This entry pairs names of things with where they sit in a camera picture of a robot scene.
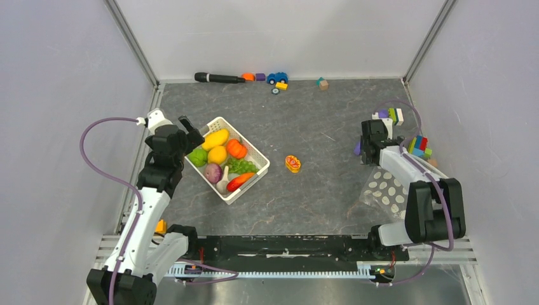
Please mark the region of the yellow toy lemon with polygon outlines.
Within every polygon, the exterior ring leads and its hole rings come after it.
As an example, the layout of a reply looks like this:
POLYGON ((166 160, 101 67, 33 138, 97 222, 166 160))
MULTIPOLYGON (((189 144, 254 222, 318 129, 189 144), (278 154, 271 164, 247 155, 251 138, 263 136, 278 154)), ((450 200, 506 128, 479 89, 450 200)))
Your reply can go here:
POLYGON ((208 163, 221 165, 228 158, 228 152, 225 146, 215 146, 207 154, 208 163))

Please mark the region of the purple toy onion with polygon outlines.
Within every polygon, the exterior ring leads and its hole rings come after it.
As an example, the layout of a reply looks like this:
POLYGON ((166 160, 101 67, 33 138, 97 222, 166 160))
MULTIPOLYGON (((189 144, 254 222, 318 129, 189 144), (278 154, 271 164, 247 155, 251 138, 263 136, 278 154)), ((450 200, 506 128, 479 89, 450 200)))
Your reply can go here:
POLYGON ((211 184, 216 184, 222 179, 223 170, 221 166, 216 163, 208 163, 204 169, 203 176, 211 184))

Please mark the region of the orange toy pumpkin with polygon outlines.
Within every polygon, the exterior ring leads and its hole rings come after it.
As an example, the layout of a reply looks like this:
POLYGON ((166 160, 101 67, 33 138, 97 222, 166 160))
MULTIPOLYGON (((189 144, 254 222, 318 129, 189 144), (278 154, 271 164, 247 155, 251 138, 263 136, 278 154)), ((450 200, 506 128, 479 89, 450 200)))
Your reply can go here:
POLYGON ((226 150, 235 159, 242 159, 248 153, 247 148, 238 139, 229 140, 226 144, 226 150))

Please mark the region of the clear zip top bag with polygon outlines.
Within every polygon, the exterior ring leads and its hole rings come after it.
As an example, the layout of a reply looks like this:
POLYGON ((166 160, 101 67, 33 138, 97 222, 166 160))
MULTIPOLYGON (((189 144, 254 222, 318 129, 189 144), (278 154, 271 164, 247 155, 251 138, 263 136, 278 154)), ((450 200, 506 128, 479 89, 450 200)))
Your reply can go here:
POLYGON ((361 194, 360 201, 385 215, 390 222, 406 217, 407 190, 390 172, 380 166, 373 168, 361 194))

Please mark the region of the white toy garlic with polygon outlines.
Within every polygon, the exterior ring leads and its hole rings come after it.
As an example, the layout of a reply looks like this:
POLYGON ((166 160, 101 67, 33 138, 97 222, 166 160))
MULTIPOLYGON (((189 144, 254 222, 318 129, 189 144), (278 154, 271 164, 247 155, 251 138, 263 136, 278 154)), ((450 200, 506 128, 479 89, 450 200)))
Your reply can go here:
POLYGON ((215 185, 215 188, 217 189, 217 191, 223 196, 229 193, 227 189, 227 186, 229 183, 228 173, 229 173, 229 166, 225 166, 222 179, 215 185))

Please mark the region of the green toy grapes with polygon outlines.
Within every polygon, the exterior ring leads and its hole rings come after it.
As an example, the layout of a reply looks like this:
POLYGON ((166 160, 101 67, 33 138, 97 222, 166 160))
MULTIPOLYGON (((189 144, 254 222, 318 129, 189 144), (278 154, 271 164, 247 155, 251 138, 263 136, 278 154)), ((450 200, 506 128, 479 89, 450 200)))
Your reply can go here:
POLYGON ((228 159, 226 166, 229 166, 229 173, 235 173, 238 175, 248 172, 257 173, 259 171, 258 167, 256 167, 256 165, 252 161, 243 158, 230 158, 228 159))

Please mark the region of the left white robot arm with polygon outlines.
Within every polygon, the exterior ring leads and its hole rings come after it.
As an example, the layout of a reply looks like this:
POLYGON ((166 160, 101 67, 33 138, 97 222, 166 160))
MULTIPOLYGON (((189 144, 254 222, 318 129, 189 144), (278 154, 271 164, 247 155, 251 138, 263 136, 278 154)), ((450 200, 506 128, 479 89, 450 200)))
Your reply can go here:
POLYGON ((149 246, 182 179, 185 157, 204 142, 203 136, 186 116, 179 117, 184 127, 180 129, 158 110, 130 121, 144 125, 150 132, 145 139, 150 151, 136 185, 103 172, 88 159, 85 138, 103 119, 87 127, 79 141, 81 156, 92 170, 126 186, 135 195, 134 210, 112 254, 103 267, 91 269, 86 278, 97 304, 153 304, 157 286, 174 262, 181 256, 192 259, 200 250, 196 229, 181 225, 173 225, 154 251, 150 252, 149 246))

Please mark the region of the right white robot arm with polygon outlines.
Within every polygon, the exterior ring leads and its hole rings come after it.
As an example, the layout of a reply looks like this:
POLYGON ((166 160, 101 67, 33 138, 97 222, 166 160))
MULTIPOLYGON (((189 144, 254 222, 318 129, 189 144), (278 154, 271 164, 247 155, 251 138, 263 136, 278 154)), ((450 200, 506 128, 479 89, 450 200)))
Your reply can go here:
POLYGON ((433 247, 448 241, 445 251, 453 249, 456 239, 465 236, 466 222, 461 183, 421 165, 404 149, 404 139, 391 139, 382 119, 361 124, 361 160, 391 173, 406 189, 406 215, 403 221, 374 226, 369 233, 367 251, 384 259, 394 246, 426 243, 433 247))

